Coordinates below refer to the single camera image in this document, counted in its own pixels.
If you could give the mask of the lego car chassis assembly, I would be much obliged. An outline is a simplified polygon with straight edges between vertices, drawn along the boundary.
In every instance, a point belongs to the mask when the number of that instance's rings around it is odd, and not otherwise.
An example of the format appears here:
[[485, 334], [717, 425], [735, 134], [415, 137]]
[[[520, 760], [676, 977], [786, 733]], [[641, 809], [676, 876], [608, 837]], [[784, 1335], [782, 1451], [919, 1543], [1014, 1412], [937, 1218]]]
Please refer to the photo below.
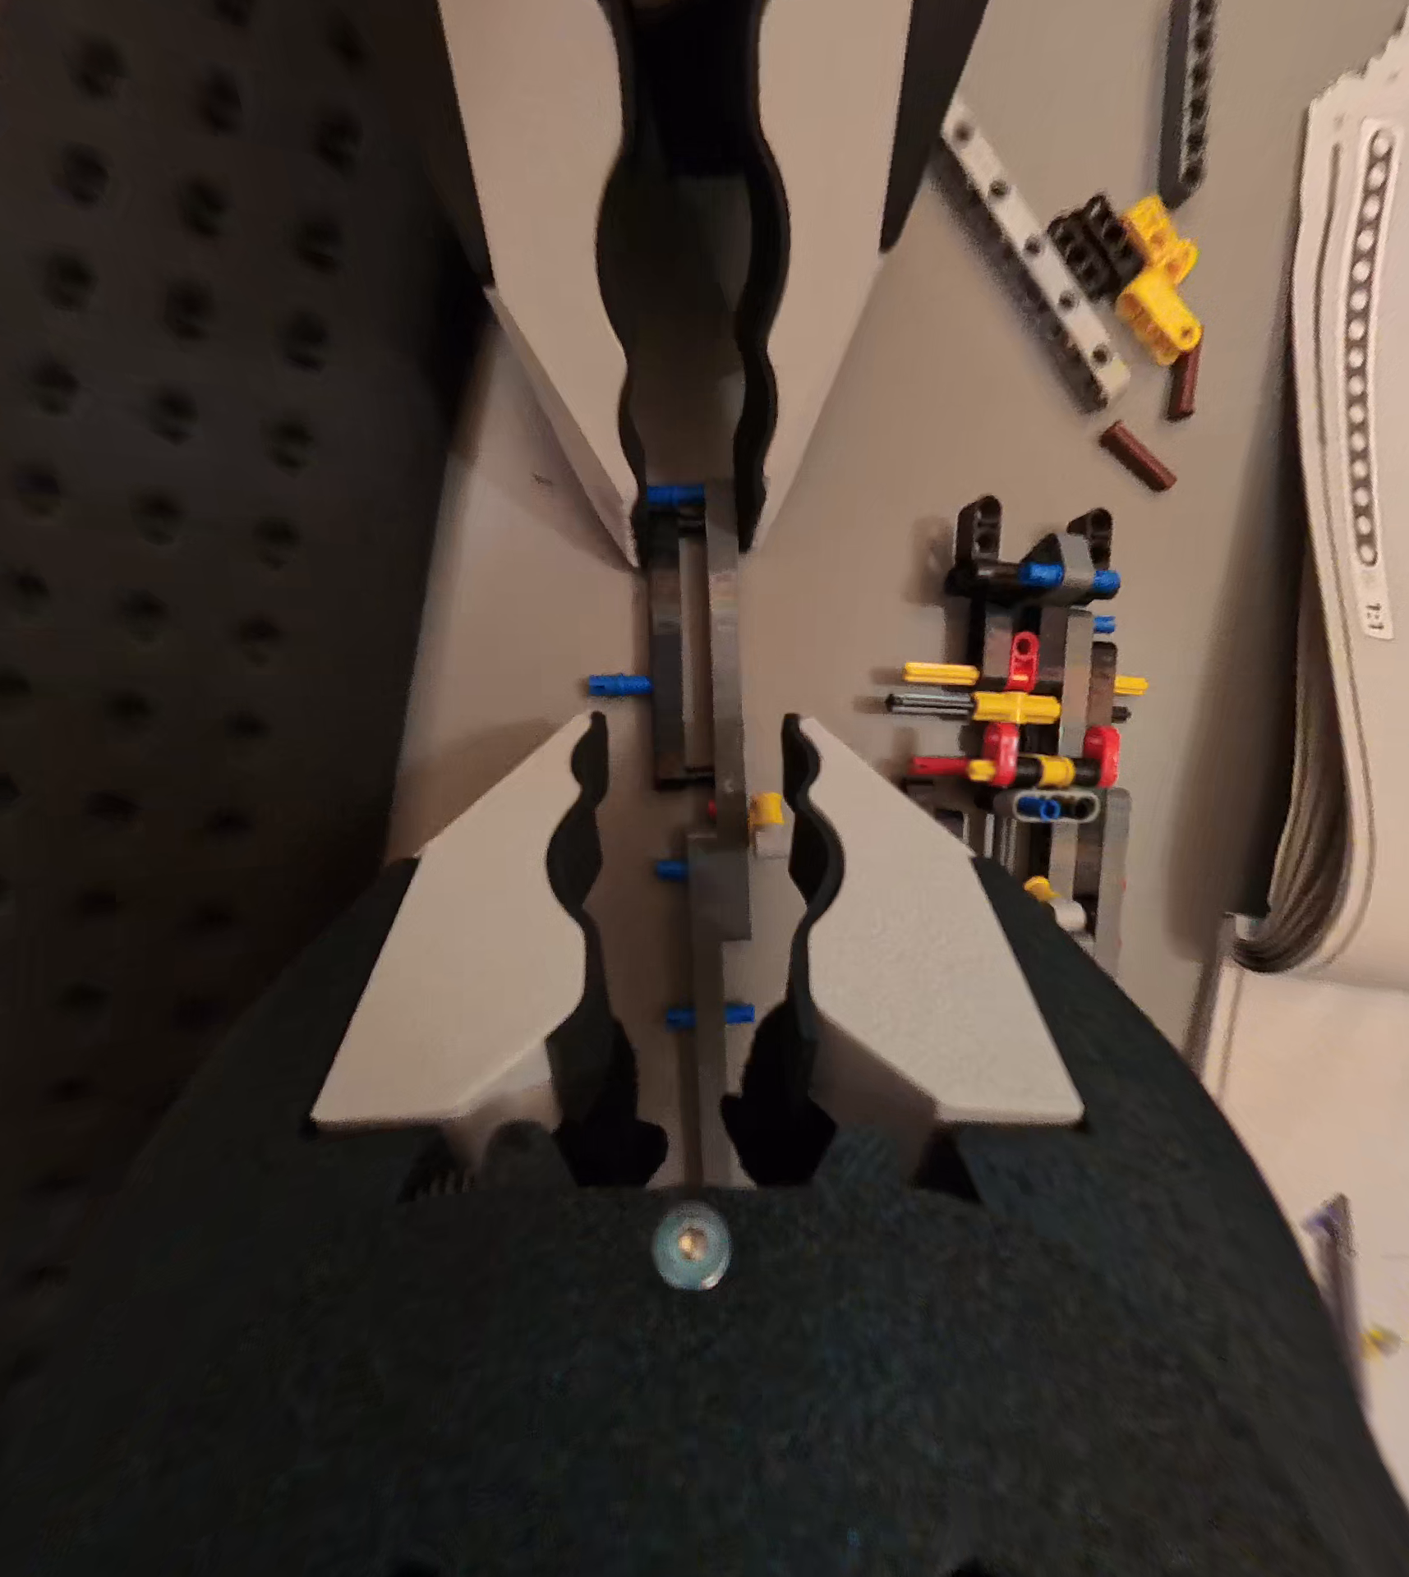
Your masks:
[[965, 656], [909, 661], [892, 720], [952, 730], [942, 755], [906, 761], [897, 786], [1009, 873], [1057, 927], [1119, 973], [1134, 802], [1122, 733], [1149, 684], [1121, 673], [1112, 518], [1089, 510], [1012, 558], [994, 495], [955, 521], [943, 595]]

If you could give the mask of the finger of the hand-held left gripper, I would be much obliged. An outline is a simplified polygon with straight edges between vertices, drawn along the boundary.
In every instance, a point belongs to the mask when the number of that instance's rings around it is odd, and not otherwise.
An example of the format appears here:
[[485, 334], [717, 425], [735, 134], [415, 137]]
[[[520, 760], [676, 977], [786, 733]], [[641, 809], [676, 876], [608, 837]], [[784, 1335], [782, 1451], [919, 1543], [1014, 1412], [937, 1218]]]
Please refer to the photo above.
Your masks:
[[787, 503], [883, 262], [909, 2], [748, 4], [745, 393], [733, 448], [740, 548]]
[[612, 188], [636, 150], [633, 11], [441, 2], [480, 278], [598, 523], [643, 559], [633, 357], [602, 273]]

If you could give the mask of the yellow lego connector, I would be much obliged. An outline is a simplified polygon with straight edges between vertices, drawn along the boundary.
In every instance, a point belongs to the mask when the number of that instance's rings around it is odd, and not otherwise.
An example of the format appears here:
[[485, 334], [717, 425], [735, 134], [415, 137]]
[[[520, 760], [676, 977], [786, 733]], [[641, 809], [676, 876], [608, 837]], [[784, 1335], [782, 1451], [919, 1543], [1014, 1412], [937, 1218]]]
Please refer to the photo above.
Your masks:
[[1158, 195], [1139, 201], [1121, 219], [1142, 270], [1117, 296], [1116, 315], [1155, 365], [1175, 365], [1203, 339], [1203, 326], [1183, 298], [1200, 247], [1178, 231]]

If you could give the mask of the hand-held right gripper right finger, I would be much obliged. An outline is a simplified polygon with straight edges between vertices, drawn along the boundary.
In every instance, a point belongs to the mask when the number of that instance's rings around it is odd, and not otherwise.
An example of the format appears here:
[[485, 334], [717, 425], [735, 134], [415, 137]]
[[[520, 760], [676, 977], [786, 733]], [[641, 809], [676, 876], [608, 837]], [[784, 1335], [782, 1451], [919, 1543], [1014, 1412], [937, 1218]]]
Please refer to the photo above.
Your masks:
[[1071, 1129], [1083, 1100], [975, 858], [825, 725], [782, 725], [787, 988], [731, 1129]]

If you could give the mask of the white lego beam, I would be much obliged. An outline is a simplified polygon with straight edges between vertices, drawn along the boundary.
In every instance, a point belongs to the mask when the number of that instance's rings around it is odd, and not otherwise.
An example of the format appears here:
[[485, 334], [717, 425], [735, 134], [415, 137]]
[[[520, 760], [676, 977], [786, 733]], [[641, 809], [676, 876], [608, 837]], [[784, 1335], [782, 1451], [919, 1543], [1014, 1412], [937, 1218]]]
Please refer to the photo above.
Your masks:
[[1129, 390], [1131, 369], [961, 88], [953, 94], [940, 139], [965, 186], [975, 226], [1078, 403], [1091, 413], [1114, 408]]

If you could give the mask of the long dark grey lego beam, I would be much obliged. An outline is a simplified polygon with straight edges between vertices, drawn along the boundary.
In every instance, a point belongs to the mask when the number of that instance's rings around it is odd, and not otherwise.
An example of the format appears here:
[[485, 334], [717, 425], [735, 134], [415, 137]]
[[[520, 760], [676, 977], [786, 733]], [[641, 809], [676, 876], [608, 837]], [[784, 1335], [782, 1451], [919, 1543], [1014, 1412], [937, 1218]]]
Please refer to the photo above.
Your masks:
[[712, 669], [715, 819], [690, 832], [689, 929], [695, 1142], [690, 1187], [723, 1190], [735, 1180], [735, 1151], [723, 1118], [730, 1042], [727, 949], [753, 939], [750, 786], [741, 674], [740, 531], [731, 484], [708, 484], [704, 505]]

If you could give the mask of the short black lego beam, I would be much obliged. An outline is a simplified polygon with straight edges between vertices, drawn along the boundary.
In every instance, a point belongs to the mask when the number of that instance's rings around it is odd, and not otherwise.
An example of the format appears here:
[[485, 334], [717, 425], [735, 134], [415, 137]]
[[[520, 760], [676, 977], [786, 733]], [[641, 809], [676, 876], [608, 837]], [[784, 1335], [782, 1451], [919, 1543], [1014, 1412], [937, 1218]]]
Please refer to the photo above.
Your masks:
[[1172, 2], [1168, 11], [1157, 193], [1170, 213], [1206, 178], [1219, 7]]

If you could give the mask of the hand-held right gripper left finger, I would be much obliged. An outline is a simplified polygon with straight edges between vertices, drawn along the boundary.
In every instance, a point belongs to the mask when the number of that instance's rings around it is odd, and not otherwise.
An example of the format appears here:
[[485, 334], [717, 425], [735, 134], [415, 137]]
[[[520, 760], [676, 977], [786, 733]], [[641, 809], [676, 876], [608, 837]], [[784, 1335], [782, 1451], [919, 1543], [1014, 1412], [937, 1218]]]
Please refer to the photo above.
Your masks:
[[608, 788], [584, 712], [419, 848], [318, 1128], [646, 1128], [590, 914]]

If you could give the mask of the black lego connector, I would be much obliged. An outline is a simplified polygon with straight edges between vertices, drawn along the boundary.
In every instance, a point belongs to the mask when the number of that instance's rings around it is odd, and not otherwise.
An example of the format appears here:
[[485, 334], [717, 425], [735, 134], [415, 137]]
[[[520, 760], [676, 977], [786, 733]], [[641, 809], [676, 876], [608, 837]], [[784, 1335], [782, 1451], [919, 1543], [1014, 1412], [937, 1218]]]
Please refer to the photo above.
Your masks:
[[1114, 306], [1149, 259], [1103, 191], [1050, 221], [1047, 236], [1083, 295]]

